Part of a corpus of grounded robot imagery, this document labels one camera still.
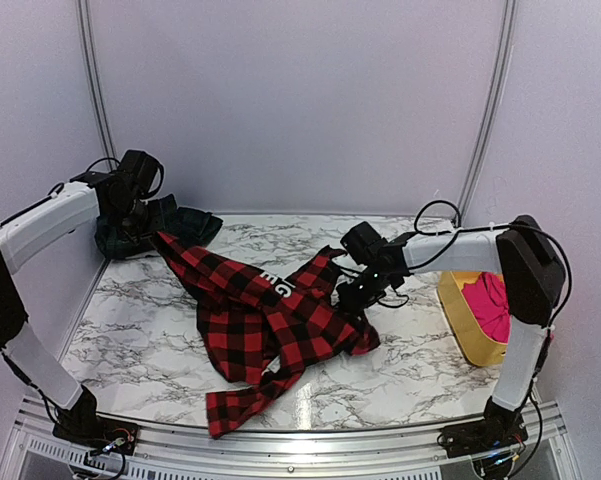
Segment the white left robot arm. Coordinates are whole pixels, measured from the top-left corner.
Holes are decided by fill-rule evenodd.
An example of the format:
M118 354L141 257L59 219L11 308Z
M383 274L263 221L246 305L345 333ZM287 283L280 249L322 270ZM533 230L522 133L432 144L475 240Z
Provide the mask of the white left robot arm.
M105 438L106 423L89 408L76 407L85 402L85 391L34 333L13 276L39 252L100 216L133 243L149 237L147 202L163 179L164 167L157 159L129 150L114 170L88 167L0 221L0 352L58 408L73 409L66 426L86 445Z

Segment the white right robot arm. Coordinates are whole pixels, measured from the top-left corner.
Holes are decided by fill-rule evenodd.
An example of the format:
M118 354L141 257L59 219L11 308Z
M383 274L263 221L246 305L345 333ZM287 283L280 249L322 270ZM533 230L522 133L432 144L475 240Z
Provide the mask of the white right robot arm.
M521 215L508 224L456 228L439 233L407 231L393 240L368 222L352 227L341 244L362 266L337 288L340 309L359 314L378 303L404 278L430 272L489 272L503 277L510 336L500 377L475 430L486 448L509 437L541 371L552 327L569 290L571 273L559 243L535 219Z

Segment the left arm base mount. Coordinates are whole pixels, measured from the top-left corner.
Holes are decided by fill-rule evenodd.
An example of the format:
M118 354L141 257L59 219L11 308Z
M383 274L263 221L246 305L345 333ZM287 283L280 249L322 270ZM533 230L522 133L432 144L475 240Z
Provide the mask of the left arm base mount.
M57 438L88 446L92 456L134 453L139 434L136 423L96 415L85 421L61 415L54 421L53 435Z

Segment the red black plaid shirt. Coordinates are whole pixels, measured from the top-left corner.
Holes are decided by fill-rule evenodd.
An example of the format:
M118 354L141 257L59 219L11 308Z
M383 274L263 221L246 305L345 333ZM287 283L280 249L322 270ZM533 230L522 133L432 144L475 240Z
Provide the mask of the red black plaid shirt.
M237 430L290 390L305 370L342 352L364 355L380 344L363 315L331 303L344 250L321 248L286 278L154 234L152 243L196 301L196 325L214 369L245 388L206 396L209 435Z

